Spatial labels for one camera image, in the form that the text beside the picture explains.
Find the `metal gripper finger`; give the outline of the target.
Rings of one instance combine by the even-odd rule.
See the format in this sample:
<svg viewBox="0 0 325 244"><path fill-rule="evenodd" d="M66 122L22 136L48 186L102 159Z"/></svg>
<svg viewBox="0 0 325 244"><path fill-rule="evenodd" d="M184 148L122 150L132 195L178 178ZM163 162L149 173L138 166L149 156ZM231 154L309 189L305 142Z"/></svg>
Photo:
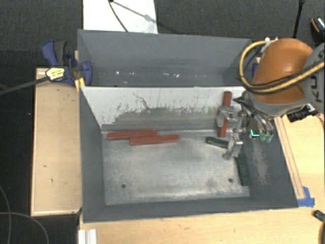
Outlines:
<svg viewBox="0 0 325 244"><path fill-rule="evenodd" d="M242 146L243 141L240 138L240 134L232 134L228 141L227 151L222 155L222 157L226 160L229 160L231 158L237 158L239 156Z"/></svg>
<svg viewBox="0 0 325 244"><path fill-rule="evenodd" d="M221 128L225 124L225 119L236 119L238 117L239 109L233 106L219 106L217 109L216 125Z"/></svg>

